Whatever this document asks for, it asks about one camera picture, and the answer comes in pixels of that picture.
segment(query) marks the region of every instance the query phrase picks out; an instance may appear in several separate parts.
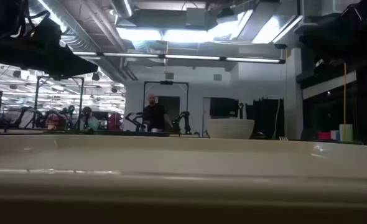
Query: man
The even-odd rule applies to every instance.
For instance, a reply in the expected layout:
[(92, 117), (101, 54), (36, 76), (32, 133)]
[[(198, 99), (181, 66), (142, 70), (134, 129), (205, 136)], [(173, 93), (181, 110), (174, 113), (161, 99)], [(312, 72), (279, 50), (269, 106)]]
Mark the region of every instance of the man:
[(80, 121), (80, 131), (84, 130), (86, 116), (88, 117), (88, 127), (87, 128), (92, 128), (92, 130), (94, 131), (98, 130), (100, 122), (98, 121), (96, 117), (92, 116), (92, 109), (89, 106), (86, 106), (83, 108), (82, 113), (84, 114), (84, 116), (81, 118), (81, 121)]
[(153, 128), (158, 131), (165, 131), (165, 123), (172, 128), (171, 120), (162, 105), (156, 103), (156, 96), (150, 93), (147, 96), (149, 105), (144, 109), (144, 122), (147, 124), (147, 131)]

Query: ceiling vent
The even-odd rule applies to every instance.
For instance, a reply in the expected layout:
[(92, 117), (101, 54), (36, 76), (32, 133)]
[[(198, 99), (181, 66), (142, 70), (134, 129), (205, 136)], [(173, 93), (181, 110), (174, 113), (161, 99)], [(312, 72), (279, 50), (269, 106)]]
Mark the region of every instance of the ceiling vent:
[(222, 81), (222, 75), (221, 74), (214, 74), (214, 81)]
[(165, 73), (165, 79), (166, 80), (173, 80), (174, 79), (174, 73), (172, 73), (172, 72), (166, 72)]

